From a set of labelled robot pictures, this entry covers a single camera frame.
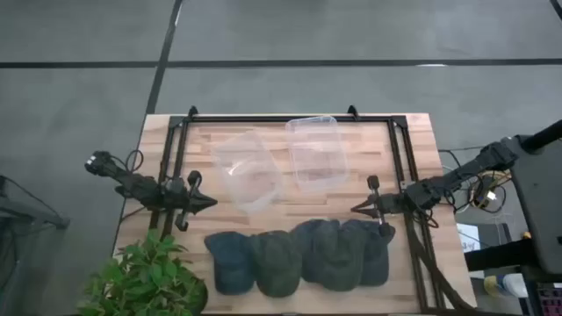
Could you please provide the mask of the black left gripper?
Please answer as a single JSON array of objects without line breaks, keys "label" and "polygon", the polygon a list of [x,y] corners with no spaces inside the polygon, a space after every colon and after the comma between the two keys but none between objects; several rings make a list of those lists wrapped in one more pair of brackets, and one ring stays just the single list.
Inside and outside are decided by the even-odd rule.
[{"label": "black left gripper", "polygon": [[179,204],[182,211],[177,214],[175,225],[180,231],[186,231],[189,223],[187,221],[188,214],[197,214],[203,210],[215,206],[218,201],[215,198],[199,192],[198,188],[202,182],[202,176],[199,171],[193,170],[187,177],[189,188],[182,193],[181,203]]}]

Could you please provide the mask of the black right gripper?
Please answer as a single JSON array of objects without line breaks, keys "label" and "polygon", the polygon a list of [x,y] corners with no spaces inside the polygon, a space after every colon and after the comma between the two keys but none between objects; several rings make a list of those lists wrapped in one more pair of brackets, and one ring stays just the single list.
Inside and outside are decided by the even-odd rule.
[{"label": "black right gripper", "polygon": [[399,211],[401,206],[401,194],[380,194],[379,179],[377,176],[369,176],[367,184],[371,190],[371,194],[363,202],[352,206],[351,211],[369,216],[378,220],[378,230],[381,237],[390,238],[393,230],[390,224],[385,220],[386,214],[393,214]]}]

